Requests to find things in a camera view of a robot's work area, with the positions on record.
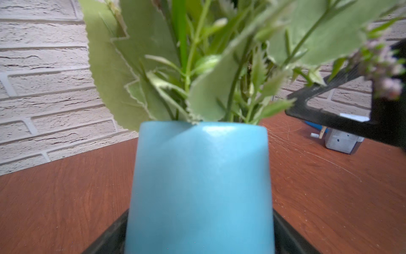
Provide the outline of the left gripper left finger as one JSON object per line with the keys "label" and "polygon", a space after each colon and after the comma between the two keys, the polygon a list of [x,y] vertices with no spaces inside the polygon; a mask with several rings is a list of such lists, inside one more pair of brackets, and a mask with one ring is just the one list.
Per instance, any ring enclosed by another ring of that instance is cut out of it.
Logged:
{"label": "left gripper left finger", "polygon": [[129,211],[125,211],[82,254],[123,254]]}

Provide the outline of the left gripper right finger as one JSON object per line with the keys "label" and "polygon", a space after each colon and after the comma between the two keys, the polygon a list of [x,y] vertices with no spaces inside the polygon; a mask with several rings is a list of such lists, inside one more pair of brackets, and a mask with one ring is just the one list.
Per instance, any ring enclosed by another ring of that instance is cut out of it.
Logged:
{"label": "left gripper right finger", "polygon": [[273,220],[276,254],[320,254],[275,209]]}

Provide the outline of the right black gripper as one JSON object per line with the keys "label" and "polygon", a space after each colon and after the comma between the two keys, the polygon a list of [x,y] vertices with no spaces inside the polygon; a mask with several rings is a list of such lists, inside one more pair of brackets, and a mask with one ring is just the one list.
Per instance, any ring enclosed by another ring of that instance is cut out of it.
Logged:
{"label": "right black gripper", "polygon": [[398,100],[374,98],[370,114],[371,121],[368,122],[358,122],[308,105],[308,101],[318,95],[360,77],[357,68],[358,65],[351,70],[342,69],[332,80],[328,80],[328,76],[325,77],[324,86],[315,84],[290,93],[287,99],[294,99],[295,103],[290,109],[285,110],[286,115],[404,148],[406,146],[406,89],[402,90]]}

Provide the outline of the teal ceramic vase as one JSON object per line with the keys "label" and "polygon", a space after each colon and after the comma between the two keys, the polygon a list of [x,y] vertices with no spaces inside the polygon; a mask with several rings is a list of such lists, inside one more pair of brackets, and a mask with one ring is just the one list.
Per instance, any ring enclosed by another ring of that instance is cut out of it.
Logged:
{"label": "teal ceramic vase", "polygon": [[265,127],[141,124],[125,253],[274,253],[269,164]]}

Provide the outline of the pink white mixed bouquet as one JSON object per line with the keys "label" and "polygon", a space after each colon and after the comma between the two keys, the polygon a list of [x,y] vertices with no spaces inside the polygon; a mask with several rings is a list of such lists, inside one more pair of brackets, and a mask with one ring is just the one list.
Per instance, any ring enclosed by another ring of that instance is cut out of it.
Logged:
{"label": "pink white mixed bouquet", "polygon": [[187,102],[195,119],[218,121],[226,115],[232,82],[243,53],[261,37],[266,54],[279,67],[316,67],[342,57],[366,41],[369,23],[400,1],[279,1],[259,13],[222,52],[209,72],[192,82]]}

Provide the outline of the white poppy stem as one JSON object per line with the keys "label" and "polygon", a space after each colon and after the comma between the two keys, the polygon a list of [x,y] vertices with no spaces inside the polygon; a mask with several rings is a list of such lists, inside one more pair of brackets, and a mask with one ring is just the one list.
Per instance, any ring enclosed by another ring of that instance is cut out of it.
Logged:
{"label": "white poppy stem", "polygon": [[227,19],[214,19],[212,1],[155,1],[155,4],[168,24],[178,60],[147,54],[147,60],[163,65],[162,70],[146,73],[148,83],[166,106],[174,108],[169,113],[172,120],[200,122],[202,117],[191,109],[192,83],[217,62],[218,56],[208,52],[209,45]]}

